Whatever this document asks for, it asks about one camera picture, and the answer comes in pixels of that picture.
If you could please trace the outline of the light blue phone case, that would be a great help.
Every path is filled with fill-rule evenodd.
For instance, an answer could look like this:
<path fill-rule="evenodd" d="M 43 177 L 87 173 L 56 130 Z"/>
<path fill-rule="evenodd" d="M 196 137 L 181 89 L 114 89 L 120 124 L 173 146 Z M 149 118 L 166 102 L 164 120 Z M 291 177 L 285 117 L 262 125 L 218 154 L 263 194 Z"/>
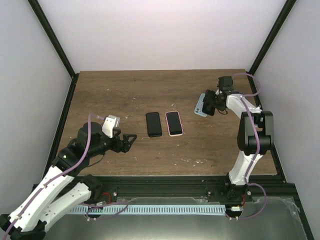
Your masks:
<path fill-rule="evenodd" d="M 204 118 L 205 118 L 205 117 L 207 117 L 207 114 L 204 113 L 204 112 L 202 112 L 202 110 L 203 110 L 203 104 L 204 104 L 204 102 L 203 102 L 204 98 L 205 98 L 205 94 L 202 93 L 202 94 L 200 95 L 198 101 L 197 101 L 197 104 L 196 104 L 195 109 L 194 109 L 194 113 L 195 113 L 196 115 L 198 115 L 198 116 L 201 116 L 201 117 L 204 117 Z"/>

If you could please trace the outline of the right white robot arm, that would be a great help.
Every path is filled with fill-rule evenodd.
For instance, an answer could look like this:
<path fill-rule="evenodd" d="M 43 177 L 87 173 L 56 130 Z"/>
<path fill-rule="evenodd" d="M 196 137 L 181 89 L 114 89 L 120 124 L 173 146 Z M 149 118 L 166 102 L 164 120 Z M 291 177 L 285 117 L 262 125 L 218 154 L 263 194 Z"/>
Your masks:
<path fill-rule="evenodd" d="M 222 188 L 223 198 L 229 202 L 240 196 L 240 187 L 249 186 L 249 177 L 257 162 L 274 145 L 274 117 L 247 100 L 247 95 L 234 89 L 231 76 L 218 78 L 217 90 L 207 89 L 200 109 L 213 116 L 215 111 L 233 112 L 239 118 L 237 146 L 239 154 L 228 173 L 230 184 Z"/>

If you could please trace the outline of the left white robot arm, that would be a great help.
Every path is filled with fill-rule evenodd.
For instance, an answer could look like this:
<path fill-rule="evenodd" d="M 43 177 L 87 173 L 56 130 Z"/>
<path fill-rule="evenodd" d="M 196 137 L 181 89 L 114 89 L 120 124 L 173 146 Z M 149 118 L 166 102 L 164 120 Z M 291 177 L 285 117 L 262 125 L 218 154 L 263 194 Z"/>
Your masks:
<path fill-rule="evenodd" d="M 124 134 L 115 127 L 87 122 L 52 161 L 46 175 L 28 198 L 12 213 L 1 214 L 0 228 L 4 238 L 12 240 L 42 240 L 48 230 L 67 212 L 86 202 L 97 202 L 103 185 L 93 175 L 80 179 L 67 193 L 59 193 L 76 176 L 89 167 L 90 160 L 107 151 L 126 153 L 137 139 L 136 134 Z"/>

